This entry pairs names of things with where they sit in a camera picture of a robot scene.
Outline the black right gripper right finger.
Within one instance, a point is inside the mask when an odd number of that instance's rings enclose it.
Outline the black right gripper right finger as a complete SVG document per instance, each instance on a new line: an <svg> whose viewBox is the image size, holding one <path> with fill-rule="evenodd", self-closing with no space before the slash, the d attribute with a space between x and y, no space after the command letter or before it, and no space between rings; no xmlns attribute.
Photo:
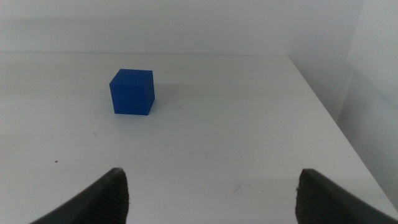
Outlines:
<svg viewBox="0 0 398 224"><path fill-rule="evenodd" d="M299 224L397 224L315 169L300 174L295 216Z"/></svg>

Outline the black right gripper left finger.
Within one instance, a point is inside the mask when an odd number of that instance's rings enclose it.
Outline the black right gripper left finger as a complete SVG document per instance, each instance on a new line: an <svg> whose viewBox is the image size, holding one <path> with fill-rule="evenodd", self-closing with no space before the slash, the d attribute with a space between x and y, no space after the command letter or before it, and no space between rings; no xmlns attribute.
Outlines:
<svg viewBox="0 0 398 224"><path fill-rule="evenodd" d="M105 175L34 223L125 224L129 192L125 172L112 168Z"/></svg>

